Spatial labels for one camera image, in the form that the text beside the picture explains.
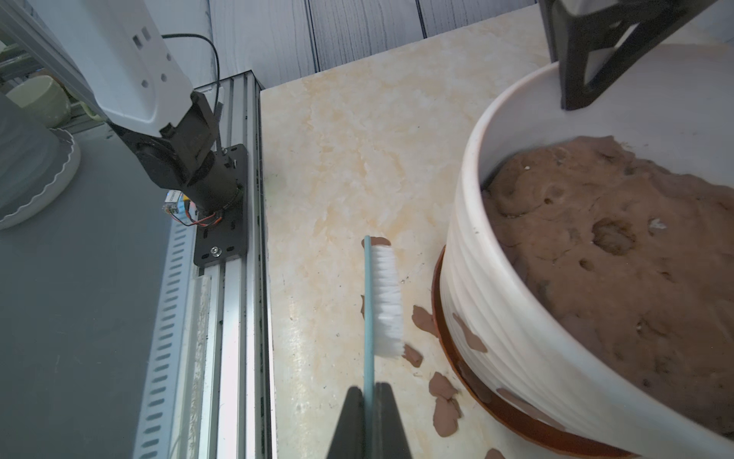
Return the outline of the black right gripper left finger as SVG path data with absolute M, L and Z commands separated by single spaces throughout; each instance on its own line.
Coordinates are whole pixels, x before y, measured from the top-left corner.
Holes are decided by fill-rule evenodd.
M 344 399 L 327 459 L 365 457 L 365 409 L 362 391 L 351 386 Z

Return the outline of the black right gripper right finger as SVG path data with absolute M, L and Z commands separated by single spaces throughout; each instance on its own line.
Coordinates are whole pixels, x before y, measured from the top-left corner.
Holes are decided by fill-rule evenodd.
M 377 382 L 375 386 L 371 457 L 412 458 L 397 401 L 393 389 L 387 382 Z

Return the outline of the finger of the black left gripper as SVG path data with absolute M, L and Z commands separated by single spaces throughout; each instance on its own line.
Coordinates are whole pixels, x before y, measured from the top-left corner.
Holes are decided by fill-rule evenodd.
M 558 64 L 561 108 L 596 101 L 637 61 L 714 4 L 712 0 L 540 1 Z

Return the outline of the teal scrub brush white bristles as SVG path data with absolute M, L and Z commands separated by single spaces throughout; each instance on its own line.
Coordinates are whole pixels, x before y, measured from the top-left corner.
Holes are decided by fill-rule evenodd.
M 371 457 L 375 359 L 403 353 L 403 296 L 397 258 L 391 247 L 364 249 L 364 375 L 365 456 Z

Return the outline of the white ceramic pot with soil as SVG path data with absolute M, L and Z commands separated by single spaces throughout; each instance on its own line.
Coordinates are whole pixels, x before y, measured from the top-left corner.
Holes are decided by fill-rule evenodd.
M 553 428 L 733 454 L 733 51 L 661 45 L 589 107 L 556 65 L 475 126 L 440 278 L 460 355 Z

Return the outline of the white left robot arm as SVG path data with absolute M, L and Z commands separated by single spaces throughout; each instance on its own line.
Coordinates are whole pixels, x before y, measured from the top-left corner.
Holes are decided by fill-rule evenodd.
M 170 55 L 141 1 L 36 1 L 34 8 L 89 85 L 97 106 L 162 189 L 221 212 L 241 191 L 214 149 L 217 120 Z M 544 1 L 561 106 L 591 105 L 705 1 Z

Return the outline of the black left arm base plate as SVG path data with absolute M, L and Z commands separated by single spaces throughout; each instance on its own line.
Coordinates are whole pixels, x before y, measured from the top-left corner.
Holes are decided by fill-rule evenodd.
M 238 187 L 237 199 L 218 213 L 219 222 L 209 223 L 196 231 L 193 252 L 194 264 L 204 269 L 237 257 L 244 257 L 248 250 L 248 149 L 239 143 L 225 149 L 231 160 Z

